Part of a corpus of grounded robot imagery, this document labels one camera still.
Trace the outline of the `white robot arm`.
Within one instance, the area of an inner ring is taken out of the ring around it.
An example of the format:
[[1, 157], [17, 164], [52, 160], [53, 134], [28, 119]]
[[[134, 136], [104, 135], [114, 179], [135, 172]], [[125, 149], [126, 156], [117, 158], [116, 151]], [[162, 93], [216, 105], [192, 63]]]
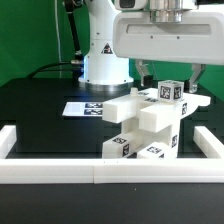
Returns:
[[207, 65], [224, 65], [224, 0], [63, 0], [70, 22], [79, 82], [128, 85], [134, 59], [147, 86], [146, 60], [190, 63], [185, 90], [197, 91]]

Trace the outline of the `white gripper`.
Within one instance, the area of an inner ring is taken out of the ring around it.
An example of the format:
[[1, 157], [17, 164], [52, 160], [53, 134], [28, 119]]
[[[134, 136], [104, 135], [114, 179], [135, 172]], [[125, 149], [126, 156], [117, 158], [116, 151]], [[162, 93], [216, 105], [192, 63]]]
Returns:
[[132, 58], [150, 88], [148, 60], [196, 63], [188, 81], [195, 93], [205, 64], [224, 65], [224, 0], [114, 0], [117, 56]]

